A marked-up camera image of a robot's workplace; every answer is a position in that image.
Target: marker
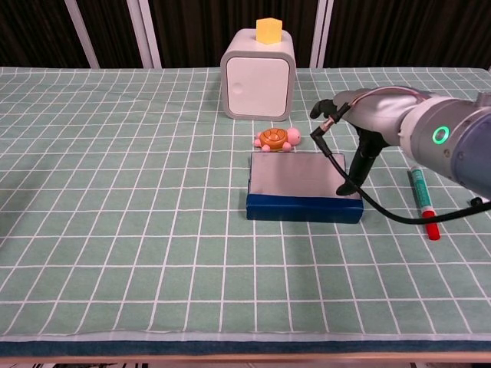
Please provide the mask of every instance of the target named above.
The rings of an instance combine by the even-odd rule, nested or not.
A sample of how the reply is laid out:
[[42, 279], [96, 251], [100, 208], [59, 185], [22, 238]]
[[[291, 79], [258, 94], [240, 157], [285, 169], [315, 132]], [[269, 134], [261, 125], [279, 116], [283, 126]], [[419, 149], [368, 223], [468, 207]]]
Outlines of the marker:
[[[413, 178], [413, 184], [416, 192], [417, 201], [421, 210], [421, 215], [424, 219], [435, 217], [437, 214], [431, 204], [430, 194], [428, 193], [427, 183], [424, 179], [423, 170], [419, 166], [413, 166], [410, 169], [411, 177]], [[428, 238], [430, 240], [440, 239], [440, 230], [438, 224], [426, 224]]]

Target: white storage box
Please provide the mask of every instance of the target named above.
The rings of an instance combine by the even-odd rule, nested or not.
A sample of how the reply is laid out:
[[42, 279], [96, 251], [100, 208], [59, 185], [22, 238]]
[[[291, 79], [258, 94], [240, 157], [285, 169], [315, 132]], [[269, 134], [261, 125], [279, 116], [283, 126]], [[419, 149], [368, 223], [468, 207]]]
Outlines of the white storage box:
[[292, 36], [263, 44], [255, 29], [238, 31], [222, 56], [222, 108], [239, 120], [282, 121], [292, 111], [295, 53]]

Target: toy turtle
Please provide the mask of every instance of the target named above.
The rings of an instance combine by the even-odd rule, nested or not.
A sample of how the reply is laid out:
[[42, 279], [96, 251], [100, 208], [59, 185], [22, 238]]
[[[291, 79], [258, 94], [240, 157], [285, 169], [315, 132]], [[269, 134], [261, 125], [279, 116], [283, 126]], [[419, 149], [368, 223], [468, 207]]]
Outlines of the toy turtle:
[[261, 151], [290, 151], [293, 146], [300, 143], [300, 132], [297, 128], [270, 128], [262, 133], [257, 133], [254, 140], [255, 147], [261, 147]]

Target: dark curtain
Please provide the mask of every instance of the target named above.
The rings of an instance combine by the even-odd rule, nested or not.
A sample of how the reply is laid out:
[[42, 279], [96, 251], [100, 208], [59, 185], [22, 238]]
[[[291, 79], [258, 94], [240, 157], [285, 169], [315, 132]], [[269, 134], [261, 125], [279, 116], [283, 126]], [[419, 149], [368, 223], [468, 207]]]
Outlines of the dark curtain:
[[490, 0], [334, 0], [325, 67], [491, 66]]
[[63, 0], [2, 0], [0, 30], [3, 67], [90, 67]]
[[256, 19], [283, 21], [298, 67], [308, 67], [317, 0], [149, 0], [164, 67], [218, 67], [235, 33]]
[[100, 67], [143, 66], [126, 0], [77, 0], [77, 4]]

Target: blue box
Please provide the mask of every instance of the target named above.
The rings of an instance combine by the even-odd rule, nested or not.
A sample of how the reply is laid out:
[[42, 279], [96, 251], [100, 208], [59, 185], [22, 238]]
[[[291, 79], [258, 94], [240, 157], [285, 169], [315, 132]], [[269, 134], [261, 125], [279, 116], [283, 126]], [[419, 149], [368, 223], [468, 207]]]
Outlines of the blue box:
[[[344, 168], [344, 155], [334, 157]], [[358, 193], [336, 195], [343, 182], [322, 153], [254, 152], [245, 201], [247, 219], [358, 223], [363, 201]]]

